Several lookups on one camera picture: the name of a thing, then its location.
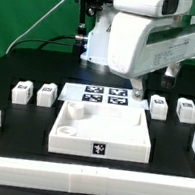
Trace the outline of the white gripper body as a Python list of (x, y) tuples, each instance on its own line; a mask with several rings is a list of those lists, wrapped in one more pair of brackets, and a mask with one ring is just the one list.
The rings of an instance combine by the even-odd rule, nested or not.
[(120, 12), (111, 24), (108, 67), (127, 79), (142, 76), (195, 56), (195, 16), (186, 27), (174, 19)]

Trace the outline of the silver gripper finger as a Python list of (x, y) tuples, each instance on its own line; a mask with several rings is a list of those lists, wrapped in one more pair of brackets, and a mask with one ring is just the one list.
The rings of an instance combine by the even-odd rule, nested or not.
[(165, 74), (162, 75), (161, 86), (166, 88), (172, 88), (175, 86), (176, 77), (178, 76), (178, 72), (181, 70), (181, 64), (172, 63), (165, 70)]
[(137, 77), (135, 79), (132, 78), (130, 80), (131, 85), (132, 85), (132, 90), (133, 90), (132, 97), (138, 101), (143, 99), (144, 91), (143, 91), (142, 81), (143, 80), (140, 77)]

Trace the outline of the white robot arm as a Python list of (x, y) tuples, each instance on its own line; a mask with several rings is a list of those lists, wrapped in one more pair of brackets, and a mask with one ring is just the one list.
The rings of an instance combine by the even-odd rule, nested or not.
[(174, 87), (182, 61), (195, 59), (195, 0), (91, 0), (97, 13), (81, 60), (129, 79), (143, 98), (146, 75), (163, 69)]

